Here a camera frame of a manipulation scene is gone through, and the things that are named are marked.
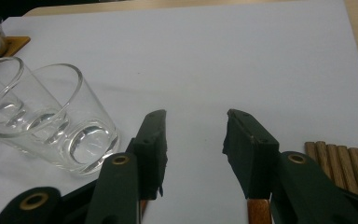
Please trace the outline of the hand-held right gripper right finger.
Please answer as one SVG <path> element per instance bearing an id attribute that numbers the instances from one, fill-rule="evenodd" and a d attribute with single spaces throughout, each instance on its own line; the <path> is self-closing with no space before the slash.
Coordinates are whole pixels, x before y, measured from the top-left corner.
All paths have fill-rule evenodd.
<path id="1" fill-rule="evenodd" d="M 245 198 L 269 200 L 275 224 L 358 224 L 358 210 L 309 156 L 280 152 L 250 114 L 227 112 L 227 155 Z"/>

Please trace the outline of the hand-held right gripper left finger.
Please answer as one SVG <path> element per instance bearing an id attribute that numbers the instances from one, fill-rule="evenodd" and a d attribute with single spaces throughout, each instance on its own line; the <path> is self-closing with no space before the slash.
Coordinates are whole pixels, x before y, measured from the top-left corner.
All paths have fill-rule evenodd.
<path id="1" fill-rule="evenodd" d="M 167 165 L 166 111 L 145 116 L 124 152 L 103 163 L 85 224 L 141 224 L 140 201 L 163 193 Z"/>

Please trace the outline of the row of wooden chopsticks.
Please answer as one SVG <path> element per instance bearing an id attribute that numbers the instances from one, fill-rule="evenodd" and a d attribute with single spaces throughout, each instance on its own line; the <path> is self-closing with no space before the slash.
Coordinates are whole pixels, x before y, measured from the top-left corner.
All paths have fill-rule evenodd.
<path id="1" fill-rule="evenodd" d="M 339 188 L 358 195 L 358 147 L 318 141 L 306 142 L 304 148 Z"/>

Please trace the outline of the white table mat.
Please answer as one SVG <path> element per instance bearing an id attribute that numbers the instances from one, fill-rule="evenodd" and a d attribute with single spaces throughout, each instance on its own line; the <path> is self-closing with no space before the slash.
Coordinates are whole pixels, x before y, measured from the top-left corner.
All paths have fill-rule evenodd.
<path id="1" fill-rule="evenodd" d="M 281 149 L 358 147 L 358 48 L 343 0 L 15 17 L 32 69 L 70 63 L 123 143 L 167 113 L 164 193 L 144 224 L 243 224 L 246 202 L 224 155 L 227 112 L 252 114 Z"/>

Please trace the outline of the square wooden coaster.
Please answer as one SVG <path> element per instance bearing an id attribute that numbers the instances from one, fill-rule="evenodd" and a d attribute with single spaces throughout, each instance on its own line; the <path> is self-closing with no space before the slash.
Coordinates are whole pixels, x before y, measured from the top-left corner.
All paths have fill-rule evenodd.
<path id="1" fill-rule="evenodd" d="M 14 56 L 31 41 L 29 36 L 0 37 L 0 58 Z"/>

